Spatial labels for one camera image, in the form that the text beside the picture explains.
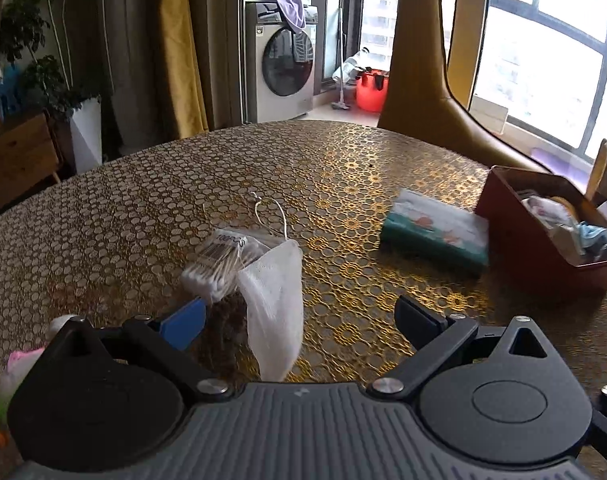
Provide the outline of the white mesh face mask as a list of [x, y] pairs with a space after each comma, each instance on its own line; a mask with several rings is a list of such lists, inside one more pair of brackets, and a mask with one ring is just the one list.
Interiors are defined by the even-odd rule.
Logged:
[[295, 365], [304, 338], [302, 250], [282, 220], [279, 244], [236, 277], [247, 307], [248, 347], [264, 382], [282, 382]]

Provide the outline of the bag of cotton swabs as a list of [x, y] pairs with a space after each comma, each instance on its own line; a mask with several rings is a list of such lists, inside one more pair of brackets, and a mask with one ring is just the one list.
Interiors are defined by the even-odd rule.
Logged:
[[215, 229], [183, 270], [181, 283], [206, 304], [216, 304], [238, 288], [236, 277], [241, 270], [282, 241], [258, 231]]

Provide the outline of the green tissue pack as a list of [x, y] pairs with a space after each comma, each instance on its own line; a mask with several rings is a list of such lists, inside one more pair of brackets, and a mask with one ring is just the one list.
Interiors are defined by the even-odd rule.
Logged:
[[480, 272], [489, 262], [489, 223], [474, 212], [401, 188], [381, 226], [379, 246]]

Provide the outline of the red storage box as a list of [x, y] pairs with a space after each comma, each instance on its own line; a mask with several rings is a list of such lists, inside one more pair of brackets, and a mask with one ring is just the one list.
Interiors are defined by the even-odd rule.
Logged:
[[560, 197], [593, 226], [606, 219], [567, 179], [526, 169], [491, 168], [475, 212], [489, 223], [490, 268], [522, 292], [542, 296], [603, 296], [607, 260], [571, 263], [554, 245], [540, 220], [521, 201], [521, 192]]

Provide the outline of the white bunny plush toy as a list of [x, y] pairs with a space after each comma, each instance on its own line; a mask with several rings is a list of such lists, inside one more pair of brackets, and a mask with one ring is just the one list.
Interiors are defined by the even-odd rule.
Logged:
[[88, 423], [101, 407], [92, 387], [102, 382], [110, 355], [92, 324], [79, 316], [56, 318], [49, 343], [14, 351], [0, 376], [0, 448], [16, 433], [27, 460], [57, 470], [80, 470]]

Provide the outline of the wooden drawer cabinet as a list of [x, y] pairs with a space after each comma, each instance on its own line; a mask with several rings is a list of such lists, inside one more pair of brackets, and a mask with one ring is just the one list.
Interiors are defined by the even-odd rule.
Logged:
[[48, 177], [58, 182], [60, 165], [45, 114], [6, 122], [0, 132], [0, 210]]

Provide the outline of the brown leather chair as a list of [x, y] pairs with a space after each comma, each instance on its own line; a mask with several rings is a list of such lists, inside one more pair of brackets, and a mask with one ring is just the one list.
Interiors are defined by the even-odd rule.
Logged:
[[454, 99], [447, 81], [441, 0], [399, 0], [389, 85], [378, 125], [487, 167], [547, 170], [483, 128]]

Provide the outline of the red bucket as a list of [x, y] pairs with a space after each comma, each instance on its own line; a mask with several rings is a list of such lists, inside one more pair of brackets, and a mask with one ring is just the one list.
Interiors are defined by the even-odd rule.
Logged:
[[365, 70], [357, 78], [355, 102], [361, 110], [379, 114], [388, 91], [389, 75], [384, 70]]

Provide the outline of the washing machine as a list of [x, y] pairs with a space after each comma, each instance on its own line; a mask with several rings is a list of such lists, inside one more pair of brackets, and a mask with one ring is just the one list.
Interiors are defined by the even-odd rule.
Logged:
[[293, 32], [276, 0], [244, 0], [246, 113], [278, 122], [313, 109], [317, 7], [302, 0], [305, 30]]

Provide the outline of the white planter with plant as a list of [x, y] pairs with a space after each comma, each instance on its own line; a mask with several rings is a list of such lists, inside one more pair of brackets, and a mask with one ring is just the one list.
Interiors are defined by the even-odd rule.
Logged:
[[101, 87], [72, 73], [66, 27], [52, 0], [8, 0], [0, 21], [0, 57], [19, 68], [22, 97], [44, 108], [54, 122], [69, 125], [72, 154], [80, 174], [104, 162]]

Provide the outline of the yellow curtain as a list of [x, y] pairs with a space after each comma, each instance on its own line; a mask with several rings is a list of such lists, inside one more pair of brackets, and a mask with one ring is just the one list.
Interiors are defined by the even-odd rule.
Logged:
[[162, 50], [180, 139], [209, 130], [194, 44], [190, 0], [159, 0]]

